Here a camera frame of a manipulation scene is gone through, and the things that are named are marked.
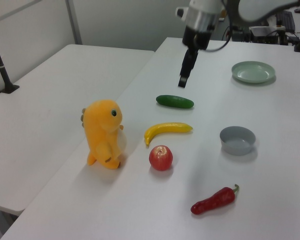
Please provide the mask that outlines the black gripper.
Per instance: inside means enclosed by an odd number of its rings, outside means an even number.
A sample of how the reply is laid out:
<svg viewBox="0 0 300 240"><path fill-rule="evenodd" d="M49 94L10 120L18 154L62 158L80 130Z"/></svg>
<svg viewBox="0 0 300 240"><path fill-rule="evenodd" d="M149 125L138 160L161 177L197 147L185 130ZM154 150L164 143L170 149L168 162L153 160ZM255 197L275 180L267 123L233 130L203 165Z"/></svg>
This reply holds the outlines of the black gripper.
<svg viewBox="0 0 300 240"><path fill-rule="evenodd" d="M198 50L206 50L211 39L211 32L199 32L186 26L182 37L182 43L189 49L186 51L181 70L178 86L185 88L191 71L195 66Z"/></svg>

